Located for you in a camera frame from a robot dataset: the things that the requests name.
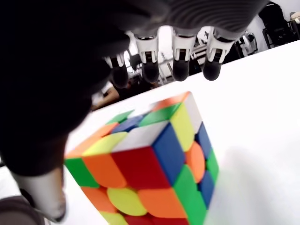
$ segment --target person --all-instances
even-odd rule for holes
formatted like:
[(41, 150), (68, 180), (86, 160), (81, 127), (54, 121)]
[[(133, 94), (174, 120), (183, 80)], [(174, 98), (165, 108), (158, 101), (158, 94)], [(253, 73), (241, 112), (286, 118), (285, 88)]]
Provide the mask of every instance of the person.
[(104, 106), (115, 103), (120, 98), (119, 93), (109, 81), (106, 85), (96, 94), (92, 96), (91, 110), (95, 111)]

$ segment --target black fingertip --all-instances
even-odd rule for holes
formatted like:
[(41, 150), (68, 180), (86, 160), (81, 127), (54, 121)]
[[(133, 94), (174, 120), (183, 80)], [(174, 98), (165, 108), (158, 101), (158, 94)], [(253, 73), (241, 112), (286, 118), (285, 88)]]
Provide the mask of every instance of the black fingertip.
[(209, 62), (208, 59), (205, 59), (205, 63), (203, 66), (203, 75), (209, 81), (216, 80), (221, 71), (222, 64), (218, 62)]
[(189, 61), (174, 60), (173, 77), (176, 81), (184, 81), (188, 77)]
[(156, 82), (159, 77), (158, 62), (143, 63), (142, 76), (149, 83)]
[(128, 72), (125, 64), (112, 69), (112, 82), (117, 88), (125, 88), (128, 83)]

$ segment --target white tabletop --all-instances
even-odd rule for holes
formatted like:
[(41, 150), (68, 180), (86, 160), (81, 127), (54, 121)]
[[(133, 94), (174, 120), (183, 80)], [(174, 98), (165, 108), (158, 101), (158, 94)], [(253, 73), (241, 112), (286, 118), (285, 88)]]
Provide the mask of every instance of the white tabletop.
[[(299, 49), (300, 41), (290, 43), (222, 66), (216, 81), (197, 74), (93, 112), (72, 132), (67, 151), (118, 112), (190, 90), (220, 166), (205, 225), (299, 225)], [(63, 224), (107, 224), (68, 171), (65, 179)]]

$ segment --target rubik's cube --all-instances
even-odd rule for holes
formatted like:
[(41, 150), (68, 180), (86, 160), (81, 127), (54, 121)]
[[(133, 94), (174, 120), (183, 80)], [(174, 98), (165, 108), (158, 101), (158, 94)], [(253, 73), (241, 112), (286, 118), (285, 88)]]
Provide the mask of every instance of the rubik's cube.
[(218, 176), (190, 92), (115, 116), (65, 164), (111, 225), (202, 225)]

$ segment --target robotic hand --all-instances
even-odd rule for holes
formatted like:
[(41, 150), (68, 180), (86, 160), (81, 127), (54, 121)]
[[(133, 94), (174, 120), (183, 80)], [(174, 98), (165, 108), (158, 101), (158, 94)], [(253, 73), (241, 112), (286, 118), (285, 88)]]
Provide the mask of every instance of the robotic hand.
[(158, 28), (172, 26), (173, 76), (183, 81), (198, 31), (214, 27), (203, 73), (215, 80), (233, 42), (266, 2), (2, 2), (0, 156), (31, 206), (53, 222), (65, 217), (68, 134), (89, 113), (91, 95), (110, 74), (117, 86), (127, 83), (126, 31), (134, 34), (143, 76), (152, 82), (158, 77)]

